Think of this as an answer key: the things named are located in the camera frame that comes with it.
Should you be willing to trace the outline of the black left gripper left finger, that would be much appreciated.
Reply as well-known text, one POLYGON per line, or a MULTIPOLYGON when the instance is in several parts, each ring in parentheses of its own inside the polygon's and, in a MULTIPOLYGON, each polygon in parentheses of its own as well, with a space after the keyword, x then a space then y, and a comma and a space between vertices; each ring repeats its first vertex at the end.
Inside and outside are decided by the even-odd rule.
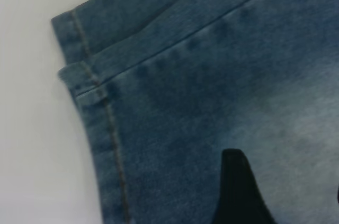
POLYGON ((276 223, 267 208, 245 154, 222 152, 220 194, 214 223, 276 223))

